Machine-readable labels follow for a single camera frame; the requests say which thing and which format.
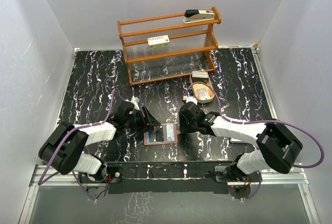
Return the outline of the tan oval plastic tray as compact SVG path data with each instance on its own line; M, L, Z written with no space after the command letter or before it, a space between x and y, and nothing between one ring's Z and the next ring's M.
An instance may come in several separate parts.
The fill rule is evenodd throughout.
M195 71L190 74L189 78L190 84L193 85L195 82L200 82L192 86L193 95L198 101L198 103L205 104L211 102L215 94L208 87L212 87L211 80L209 78L208 72Z

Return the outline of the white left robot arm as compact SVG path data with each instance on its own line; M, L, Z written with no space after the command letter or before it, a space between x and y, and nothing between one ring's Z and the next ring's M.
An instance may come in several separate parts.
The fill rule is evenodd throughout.
M38 157L62 175L85 173L94 181L101 182L107 176L106 163L84 153L85 147L121 137L126 129L145 133L160 126L161 123L145 106L123 101L105 121L85 125L61 122L40 148Z

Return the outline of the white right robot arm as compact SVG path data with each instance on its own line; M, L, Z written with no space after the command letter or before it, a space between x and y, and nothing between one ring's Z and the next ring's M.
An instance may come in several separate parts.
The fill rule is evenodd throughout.
M238 120L226 120L217 112L206 114L193 102L180 108L179 129L182 134L199 132L238 139L255 146L255 151L238 155L219 174L238 181L245 180L253 172L267 169L289 173L303 148L300 140L284 124L239 124Z

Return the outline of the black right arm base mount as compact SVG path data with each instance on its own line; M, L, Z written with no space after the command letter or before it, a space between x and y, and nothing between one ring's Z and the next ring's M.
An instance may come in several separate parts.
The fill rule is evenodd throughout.
M245 175L235 167L218 165L208 171L204 177L211 178L218 183L227 183L242 181Z

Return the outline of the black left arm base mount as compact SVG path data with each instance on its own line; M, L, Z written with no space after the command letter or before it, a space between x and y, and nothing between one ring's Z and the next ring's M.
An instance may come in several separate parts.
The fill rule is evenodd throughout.
M106 184L119 184L122 183L122 181L123 168L120 166L108 166L106 169Z

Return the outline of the black VIP credit card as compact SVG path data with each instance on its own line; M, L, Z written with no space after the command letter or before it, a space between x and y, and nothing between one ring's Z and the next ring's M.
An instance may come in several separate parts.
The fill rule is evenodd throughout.
M162 125L155 127L153 131L148 133L149 143L163 143L167 141L167 134L164 134L164 128Z

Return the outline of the pink leather card holder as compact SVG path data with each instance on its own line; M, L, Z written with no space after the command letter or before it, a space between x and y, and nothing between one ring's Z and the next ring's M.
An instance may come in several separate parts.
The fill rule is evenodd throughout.
M175 123L164 123L144 133L144 145L166 145L178 143L179 130Z

